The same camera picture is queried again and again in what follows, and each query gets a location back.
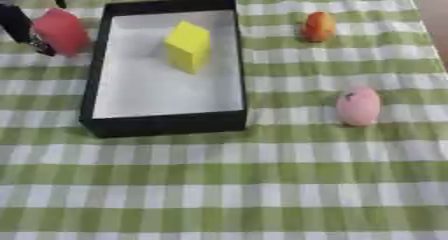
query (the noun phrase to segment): green checkered tablecloth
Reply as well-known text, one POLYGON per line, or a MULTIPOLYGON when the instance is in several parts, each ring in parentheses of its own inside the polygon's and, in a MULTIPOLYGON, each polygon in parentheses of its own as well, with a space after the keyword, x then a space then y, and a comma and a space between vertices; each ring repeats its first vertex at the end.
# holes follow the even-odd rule
MULTIPOLYGON (((102 6, 68 0, 96 37, 102 6)), ((38 17, 52 0, 20 0, 38 17)), ((446 240, 448 81, 412 0, 238 0, 248 130, 96 139, 77 122, 91 54, 3 32, 1 240, 446 240), (295 39, 325 10, 337 36, 295 39), (379 91, 377 125, 335 97, 379 91)))

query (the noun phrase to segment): yellow sponge cube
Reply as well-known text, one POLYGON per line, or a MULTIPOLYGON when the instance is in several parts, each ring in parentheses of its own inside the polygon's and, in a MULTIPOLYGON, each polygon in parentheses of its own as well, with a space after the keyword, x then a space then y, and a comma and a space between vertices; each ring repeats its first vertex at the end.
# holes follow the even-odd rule
POLYGON ((196 74, 208 60, 210 32, 202 27, 181 21, 165 39, 170 62, 179 69, 196 74))

